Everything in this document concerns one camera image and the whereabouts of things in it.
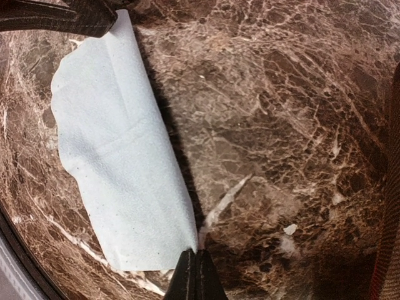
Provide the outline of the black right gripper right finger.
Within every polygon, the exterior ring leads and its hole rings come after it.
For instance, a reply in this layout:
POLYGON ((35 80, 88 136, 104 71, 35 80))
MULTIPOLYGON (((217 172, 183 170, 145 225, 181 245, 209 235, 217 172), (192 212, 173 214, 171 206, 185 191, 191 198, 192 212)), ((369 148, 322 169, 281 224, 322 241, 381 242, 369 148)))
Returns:
POLYGON ((196 254, 196 292, 198 300, 227 300, 217 269, 207 250, 196 254))

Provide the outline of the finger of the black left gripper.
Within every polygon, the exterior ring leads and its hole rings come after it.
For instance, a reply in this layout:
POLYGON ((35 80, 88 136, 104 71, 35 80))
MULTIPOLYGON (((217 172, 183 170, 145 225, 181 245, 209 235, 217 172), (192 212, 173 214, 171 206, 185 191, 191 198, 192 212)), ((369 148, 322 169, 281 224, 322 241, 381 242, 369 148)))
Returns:
POLYGON ((100 38, 112 25, 112 14, 86 14, 78 16, 77 19, 22 14, 1 15, 1 31, 49 30, 100 38))
POLYGON ((63 1, 64 5, 43 1, 1 1, 1 23, 23 19, 49 18, 61 21, 97 18, 113 23, 116 12, 107 1, 63 1))

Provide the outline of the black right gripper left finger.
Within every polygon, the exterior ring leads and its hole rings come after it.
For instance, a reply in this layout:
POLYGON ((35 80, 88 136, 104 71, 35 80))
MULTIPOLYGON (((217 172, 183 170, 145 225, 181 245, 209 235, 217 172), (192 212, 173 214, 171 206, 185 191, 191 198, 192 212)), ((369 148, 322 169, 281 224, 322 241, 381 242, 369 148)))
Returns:
POLYGON ((179 257, 164 300, 192 300, 195 298, 196 255, 192 249, 179 257))

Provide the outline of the light blue cloth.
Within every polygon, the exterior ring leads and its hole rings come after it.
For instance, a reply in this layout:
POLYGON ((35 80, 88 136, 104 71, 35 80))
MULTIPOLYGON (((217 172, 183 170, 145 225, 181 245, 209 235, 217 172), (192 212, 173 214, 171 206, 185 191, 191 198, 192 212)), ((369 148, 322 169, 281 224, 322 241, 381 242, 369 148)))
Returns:
POLYGON ((193 205, 129 14, 65 56, 51 82, 58 152, 107 262, 174 269, 198 245, 193 205))

